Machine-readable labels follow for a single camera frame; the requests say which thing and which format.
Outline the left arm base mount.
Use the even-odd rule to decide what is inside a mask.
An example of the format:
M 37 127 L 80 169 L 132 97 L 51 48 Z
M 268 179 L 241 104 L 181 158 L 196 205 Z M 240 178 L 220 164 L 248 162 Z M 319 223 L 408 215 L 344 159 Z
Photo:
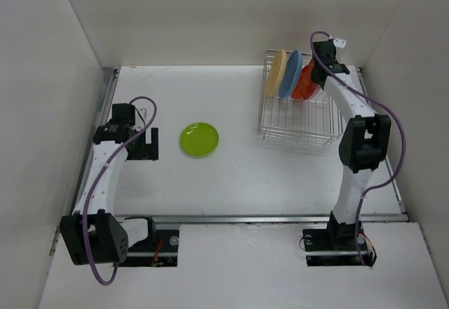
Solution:
M 171 268 L 177 267 L 180 243 L 179 228 L 158 227 L 152 218 L 147 218 L 149 235 L 134 244 L 128 251 L 122 268 Z

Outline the blue plate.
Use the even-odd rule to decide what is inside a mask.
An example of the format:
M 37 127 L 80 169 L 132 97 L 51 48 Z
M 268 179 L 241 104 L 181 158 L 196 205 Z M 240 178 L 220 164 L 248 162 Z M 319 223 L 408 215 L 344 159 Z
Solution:
M 294 50 L 287 62 L 283 80 L 279 87 L 279 97 L 288 98 L 295 90 L 303 66 L 303 57 L 300 51 Z

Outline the beige plate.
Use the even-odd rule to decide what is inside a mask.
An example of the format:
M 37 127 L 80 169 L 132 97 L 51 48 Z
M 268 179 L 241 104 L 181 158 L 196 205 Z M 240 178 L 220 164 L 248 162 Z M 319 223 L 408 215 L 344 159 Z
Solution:
M 281 48 L 276 52 L 275 58 L 270 67 L 270 73 L 265 85 L 265 95 L 272 97 L 278 91 L 286 71 L 287 53 Z

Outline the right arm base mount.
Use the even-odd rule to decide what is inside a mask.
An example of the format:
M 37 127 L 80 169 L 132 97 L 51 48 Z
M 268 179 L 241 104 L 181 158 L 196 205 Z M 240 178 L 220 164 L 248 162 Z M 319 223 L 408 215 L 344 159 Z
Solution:
M 308 267 L 367 266 L 373 267 L 377 252 L 364 233 L 332 242 L 325 228 L 305 228 L 299 242 Z

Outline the aluminium table rail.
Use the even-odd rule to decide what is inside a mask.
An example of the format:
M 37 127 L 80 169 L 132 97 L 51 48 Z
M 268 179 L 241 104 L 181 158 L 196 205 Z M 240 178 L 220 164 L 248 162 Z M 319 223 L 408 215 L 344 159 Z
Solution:
M 117 218 L 151 218 L 156 223 L 190 223 L 190 224 L 219 224 L 219 223 L 326 223 L 330 216 L 325 215 L 117 215 Z M 406 223 L 409 221 L 406 213 L 397 214 L 364 214 L 363 222 L 368 223 Z

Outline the orange translucent plate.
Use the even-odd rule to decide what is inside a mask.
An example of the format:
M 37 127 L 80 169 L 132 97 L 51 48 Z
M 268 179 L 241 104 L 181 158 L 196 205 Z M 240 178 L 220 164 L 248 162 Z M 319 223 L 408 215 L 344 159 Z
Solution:
M 319 89 L 319 85 L 311 79 L 311 72 L 314 68 L 314 60 L 310 60 L 300 74 L 297 86 L 295 87 L 291 98 L 295 100 L 309 100 Z

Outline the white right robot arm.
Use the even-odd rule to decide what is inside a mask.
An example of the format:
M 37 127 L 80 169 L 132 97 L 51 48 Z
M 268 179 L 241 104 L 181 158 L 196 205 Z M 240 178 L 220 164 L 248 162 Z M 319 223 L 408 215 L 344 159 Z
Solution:
M 363 193 L 387 156 L 391 120 L 378 114 L 355 89 L 350 71 L 337 61 L 332 39 L 310 44 L 314 60 L 311 80 L 333 100 L 346 123 L 338 148 L 343 165 L 340 193 L 326 229 L 312 230 L 310 235 L 323 251 L 355 251 Z

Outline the green plate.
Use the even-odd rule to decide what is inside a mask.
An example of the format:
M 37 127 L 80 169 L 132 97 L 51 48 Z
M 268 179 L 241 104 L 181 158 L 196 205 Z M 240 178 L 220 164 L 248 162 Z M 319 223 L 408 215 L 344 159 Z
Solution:
M 190 157 L 206 157 L 219 144 L 217 129 L 205 122 L 197 122 L 187 126 L 180 135 L 180 147 Z

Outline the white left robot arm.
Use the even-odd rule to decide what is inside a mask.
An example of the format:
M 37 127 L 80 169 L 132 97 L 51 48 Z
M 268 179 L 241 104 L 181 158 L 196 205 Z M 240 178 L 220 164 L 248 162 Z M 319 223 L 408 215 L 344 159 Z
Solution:
M 136 126 L 133 103 L 112 106 L 112 117 L 97 127 L 93 159 L 82 195 L 72 214 L 63 216 L 60 232 L 74 265 L 123 263 L 129 249 L 152 249 L 157 233 L 148 218 L 119 222 L 114 200 L 119 176 L 127 161 L 159 159 L 159 130 Z

